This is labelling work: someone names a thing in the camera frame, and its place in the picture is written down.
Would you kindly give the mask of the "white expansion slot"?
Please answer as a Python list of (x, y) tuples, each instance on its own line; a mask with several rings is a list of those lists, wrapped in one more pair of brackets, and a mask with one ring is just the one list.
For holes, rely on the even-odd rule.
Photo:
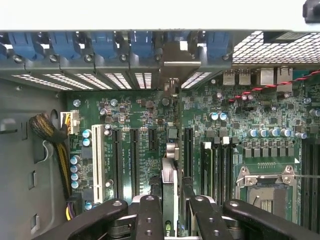
[(102, 170), (102, 158), (103, 147), (103, 125), (94, 124), (91, 126), (92, 131), (92, 171), (93, 171), (93, 202), (95, 204), (101, 204), (103, 202), (103, 170)]

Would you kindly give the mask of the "black RAM slot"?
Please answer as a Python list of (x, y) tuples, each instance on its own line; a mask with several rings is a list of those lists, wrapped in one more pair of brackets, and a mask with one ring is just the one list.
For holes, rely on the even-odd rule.
[[(313, 144), (310, 149), (311, 154), (311, 169), (310, 174), (315, 177), (318, 175), (318, 145)], [(311, 192), (310, 192), (310, 227), (313, 232), (318, 232), (318, 179), (310, 178)]]
[(239, 139), (236, 136), (231, 138), (231, 150), (232, 150), (232, 197), (236, 198), (236, 186), (238, 179), (237, 165), (239, 163)]
[(301, 163), (301, 224), (309, 229), (309, 200), (310, 180), (307, 175), (310, 173), (310, 147), (307, 139), (302, 140), (302, 163)]
[(230, 138), (224, 136), (221, 141), (222, 146), (222, 202), (230, 198)]
[(221, 205), (221, 142), (215, 141), (215, 200), (218, 206)]

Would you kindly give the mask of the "grey metal PC case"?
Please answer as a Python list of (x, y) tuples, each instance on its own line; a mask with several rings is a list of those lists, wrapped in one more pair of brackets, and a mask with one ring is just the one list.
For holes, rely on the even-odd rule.
[[(118, 56), (95, 54), (92, 32), (115, 32)], [(130, 33), (151, 31), (153, 54), (131, 52)], [(207, 55), (206, 32), (228, 32), (227, 54)], [(8, 33), (37, 32), (42, 60), (28, 60), (13, 50)], [(182, 84), (191, 89), (223, 78), (225, 70), (250, 70), (260, 85), (260, 70), (288, 67), (320, 71), (320, 30), (91, 30), (76, 32), (81, 57), (68, 60), (54, 52), (49, 33), (0, 31), (0, 240), (32, 240), (64, 224), (72, 195), (69, 138), (61, 127), (67, 95), (75, 92), (160, 90), (164, 45), (180, 43), (199, 67)]]

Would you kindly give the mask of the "white power connector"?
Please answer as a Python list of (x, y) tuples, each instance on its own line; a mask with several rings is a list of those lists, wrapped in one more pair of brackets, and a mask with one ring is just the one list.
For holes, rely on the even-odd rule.
[(60, 125), (65, 128), (67, 135), (78, 135), (80, 133), (80, 117), (76, 110), (60, 112)]

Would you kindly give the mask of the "green motherboard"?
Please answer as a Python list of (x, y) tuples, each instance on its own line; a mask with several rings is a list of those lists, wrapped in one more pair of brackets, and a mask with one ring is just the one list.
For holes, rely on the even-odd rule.
[[(293, 80), (287, 85), (255, 86), (223, 85), (223, 77), (201, 87), (182, 86), (182, 172), (179, 176), (179, 217), (177, 237), (163, 240), (202, 240), (189, 200), (205, 196), (217, 204), (215, 190), (215, 141), (220, 142), (221, 209), (233, 198), (232, 137), (238, 137), (240, 167), (251, 173), (281, 173), (292, 165), (295, 175), (302, 175), (302, 140), (309, 144), (309, 174), (311, 148), (317, 145), (320, 176), (320, 70), (293, 70)], [(165, 122), (170, 112), (164, 107), (163, 90), (79, 91), (66, 97), (67, 112), (79, 112), (79, 134), (69, 137), (70, 189), (66, 216), (72, 219), (98, 205), (112, 200), (114, 195), (113, 130), (121, 130), (123, 199), (129, 205), (128, 214), (137, 213), (136, 203), (146, 195), (159, 198), (162, 204), (162, 159), (166, 153)], [(103, 125), (102, 190), (103, 202), (94, 203), (92, 125)], [(192, 177), (184, 173), (184, 128), (193, 128)], [(132, 166), (130, 130), (139, 129), (140, 193), (132, 196)], [(149, 129), (157, 130), (157, 150), (149, 150)], [(223, 159), (222, 138), (230, 139), (230, 196), (222, 202)], [(301, 223), (302, 178), (296, 177), (299, 223)], [(311, 210), (311, 180), (309, 178), (309, 229)], [(240, 222), (223, 215), (234, 240), (245, 239)], [(116, 220), (102, 240), (133, 240), (134, 220)], [(317, 179), (317, 230), (320, 234), (320, 179)]]

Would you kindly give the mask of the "silver ethernet port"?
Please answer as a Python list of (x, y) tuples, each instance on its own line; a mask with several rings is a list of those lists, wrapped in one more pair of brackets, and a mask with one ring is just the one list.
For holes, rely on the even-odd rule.
[(289, 85), (293, 80), (293, 69), (289, 67), (278, 67), (276, 83), (278, 85)]

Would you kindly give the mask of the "black short expansion slot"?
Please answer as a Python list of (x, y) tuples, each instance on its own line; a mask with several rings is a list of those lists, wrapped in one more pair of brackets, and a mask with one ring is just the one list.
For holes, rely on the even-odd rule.
[(158, 140), (157, 130), (155, 128), (149, 128), (148, 144), (149, 144), (150, 151), (156, 151), (158, 149), (157, 140)]

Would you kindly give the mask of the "black knob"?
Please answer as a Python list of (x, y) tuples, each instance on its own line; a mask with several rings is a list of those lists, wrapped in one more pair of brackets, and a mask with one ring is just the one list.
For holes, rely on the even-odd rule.
[(306, 0), (302, 6), (302, 17), (306, 24), (320, 24), (320, 0)]

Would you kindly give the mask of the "silver USB port block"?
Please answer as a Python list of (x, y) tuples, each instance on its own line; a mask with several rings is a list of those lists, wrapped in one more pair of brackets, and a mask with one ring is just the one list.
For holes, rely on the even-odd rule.
[(233, 69), (225, 70), (223, 72), (223, 80), (222, 84), (224, 86), (235, 86), (236, 85), (236, 77), (235, 71)]
[(260, 85), (267, 86), (275, 83), (275, 71), (273, 68), (260, 69)]
[(249, 69), (241, 69), (239, 71), (239, 85), (241, 86), (251, 85), (251, 72)]

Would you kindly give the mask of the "CPU socket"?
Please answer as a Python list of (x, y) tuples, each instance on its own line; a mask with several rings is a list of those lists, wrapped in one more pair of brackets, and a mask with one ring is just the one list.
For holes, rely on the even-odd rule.
[(280, 173), (251, 173), (248, 166), (240, 167), (234, 197), (295, 224), (300, 222), (298, 180), (292, 165)]

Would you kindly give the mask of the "blue card retention clip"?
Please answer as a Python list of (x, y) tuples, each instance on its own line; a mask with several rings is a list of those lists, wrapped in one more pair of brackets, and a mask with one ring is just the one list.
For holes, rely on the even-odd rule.
[(49, 37), (52, 48), (56, 54), (67, 60), (74, 60), (81, 57), (81, 47), (76, 32), (53, 31), (49, 33)]
[(218, 59), (227, 54), (230, 34), (226, 31), (206, 32), (207, 56), (210, 60)]
[(91, 33), (91, 44), (96, 55), (109, 60), (118, 56), (116, 33), (114, 31), (94, 31)]
[(40, 61), (45, 57), (37, 32), (9, 32), (8, 37), (19, 56), (30, 61)]
[(153, 33), (134, 30), (130, 33), (130, 50), (139, 58), (150, 58), (153, 55)]

